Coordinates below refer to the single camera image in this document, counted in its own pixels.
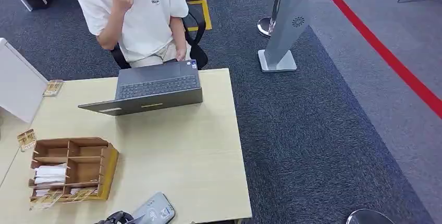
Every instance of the light wood desk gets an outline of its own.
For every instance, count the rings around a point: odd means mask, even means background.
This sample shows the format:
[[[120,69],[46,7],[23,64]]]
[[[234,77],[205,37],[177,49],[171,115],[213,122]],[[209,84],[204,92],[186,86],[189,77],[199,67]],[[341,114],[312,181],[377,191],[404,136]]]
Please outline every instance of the light wood desk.
[[[251,217],[228,69],[200,72],[204,102],[112,117],[77,105],[113,99],[117,78],[66,82],[32,123],[39,139],[99,136],[120,157],[105,202],[55,204],[29,212],[31,151],[19,153],[0,188],[4,223],[95,223],[131,213],[155,192],[176,210],[172,224]]]
[[[0,108],[0,186],[18,151],[17,135],[25,132],[29,125]]]

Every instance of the fan grille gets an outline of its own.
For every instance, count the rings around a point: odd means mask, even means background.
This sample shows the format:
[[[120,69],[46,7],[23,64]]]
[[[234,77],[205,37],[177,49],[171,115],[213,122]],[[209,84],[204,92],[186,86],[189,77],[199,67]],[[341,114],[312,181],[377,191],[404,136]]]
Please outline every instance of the fan grille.
[[[295,28],[300,27],[301,25],[303,25],[305,23],[305,19],[304,17],[295,17],[293,19],[293,21],[291,22],[291,25]]]

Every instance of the beige pants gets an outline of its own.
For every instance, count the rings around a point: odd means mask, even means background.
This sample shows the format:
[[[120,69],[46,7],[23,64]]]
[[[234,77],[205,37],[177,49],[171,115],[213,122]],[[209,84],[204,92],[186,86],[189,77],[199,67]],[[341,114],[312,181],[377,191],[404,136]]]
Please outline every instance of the beige pants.
[[[186,52],[185,60],[190,60],[190,48],[191,47],[188,43],[186,43],[186,45],[187,45],[187,52]],[[164,48],[160,49],[155,54],[148,56],[146,58],[140,59],[138,61],[132,61],[129,64],[132,68],[136,68],[136,67],[162,64],[165,61],[169,61],[174,58],[177,58],[177,47],[175,45],[175,41],[171,41],[169,44],[164,46]]]

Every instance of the yellow floor tape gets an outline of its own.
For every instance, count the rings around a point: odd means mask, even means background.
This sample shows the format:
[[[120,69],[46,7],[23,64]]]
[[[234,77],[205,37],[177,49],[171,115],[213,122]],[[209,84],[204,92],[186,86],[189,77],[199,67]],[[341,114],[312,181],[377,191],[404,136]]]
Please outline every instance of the yellow floor tape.
[[[207,0],[191,1],[188,4],[201,4],[203,7],[204,20],[206,21],[206,30],[212,29],[212,21],[210,20],[210,14],[208,12]],[[189,27],[189,31],[197,31],[198,27]]]

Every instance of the black chair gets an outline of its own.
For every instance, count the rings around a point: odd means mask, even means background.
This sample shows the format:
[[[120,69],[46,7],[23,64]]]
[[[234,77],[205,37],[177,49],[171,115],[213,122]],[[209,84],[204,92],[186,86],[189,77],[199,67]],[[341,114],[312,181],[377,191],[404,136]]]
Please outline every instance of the black chair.
[[[198,70],[201,70],[204,66],[206,66],[208,62],[206,53],[198,46],[198,43],[200,42],[201,38],[203,37],[204,31],[206,30],[206,21],[204,20],[204,17],[199,13],[199,11],[191,7],[189,7],[188,17],[196,21],[198,24],[197,34],[195,38],[192,38],[189,29],[183,20],[184,29],[186,30],[186,41],[189,43],[190,46],[192,46],[192,49],[190,51],[190,58],[197,61]],[[121,69],[130,68],[129,63],[126,62],[124,55],[121,52],[119,44],[115,45],[115,48],[111,50],[110,53],[112,54],[115,62],[120,66]]]

